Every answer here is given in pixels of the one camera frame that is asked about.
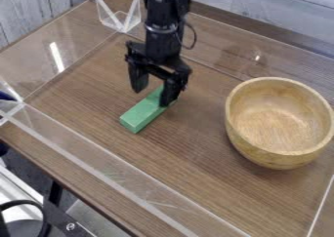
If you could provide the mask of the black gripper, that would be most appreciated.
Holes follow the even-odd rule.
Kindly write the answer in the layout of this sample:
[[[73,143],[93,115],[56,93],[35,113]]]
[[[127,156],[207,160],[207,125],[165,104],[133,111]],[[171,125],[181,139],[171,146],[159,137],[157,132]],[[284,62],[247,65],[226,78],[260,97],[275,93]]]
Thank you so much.
[[[125,43],[132,90],[139,93],[147,87],[148,75],[164,80],[159,99],[161,107],[167,107],[177,99],[192,73],[180,57],[183,33],[180,26],[173,26],[169,31],[152,31],[148,28],[143,43]]]

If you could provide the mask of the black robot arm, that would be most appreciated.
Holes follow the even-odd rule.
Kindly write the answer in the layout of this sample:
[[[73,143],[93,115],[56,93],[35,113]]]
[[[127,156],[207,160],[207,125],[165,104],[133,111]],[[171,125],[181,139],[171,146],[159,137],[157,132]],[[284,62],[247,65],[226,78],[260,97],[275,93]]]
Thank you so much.
[[[125,62],[131,86],[139,93],[148,84],[148,75],[163,80],[159,106],[167,107],[187,88],[191,67],[180,58],[185,15],[191,0],[143,0],[147,10],[145,38],[139,43],[128,41]]]

